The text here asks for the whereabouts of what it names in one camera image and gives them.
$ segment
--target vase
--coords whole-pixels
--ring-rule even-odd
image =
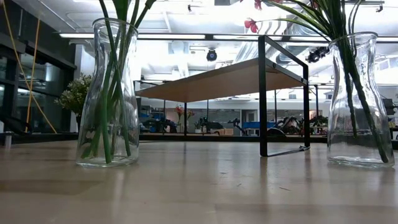
[[[81,116],[76,116],[77,132],[80,132]]]
[[[139,152],[137,101],[131,80],[138,33],[117,19],[98,19],[93,28],[95,74],[81,116],[76,163],[131,164],[138,160]]]
[[[334,40],[335,89],[328,122],[328,160],[369,167],[394,165],[386,110],[374,79],[377,34]]]

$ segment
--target security camera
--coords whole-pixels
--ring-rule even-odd
[[[207,53],[207,61],[209,62],[214,62],[217,60],[217,53],[215,49],[210,49],[209,52]]]

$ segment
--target wooden tabletop surface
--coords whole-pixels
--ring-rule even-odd
[[[298,144],[269,144],[273,151]],[[394,168],[326,160],[326,144],[144,142],[137,164],[76,166],[76,142],[0,149],[0,223],[397,223]]]

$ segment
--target shelf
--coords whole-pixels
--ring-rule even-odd
[[[304,86],[307,81],[266,59],[267,91]],[[259,92],[258,59],[137,91],[137,96],[189,103]]]

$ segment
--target pink flower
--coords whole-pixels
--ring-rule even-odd
[[[261,8],[261,0],[254,0],[254,7],[258,10],[262,10]]]
[[[259,27],[257,26],[256,21],[252,19],[244,21],[244,26],[246,28],[250,28],[253,33],[259,32]]]

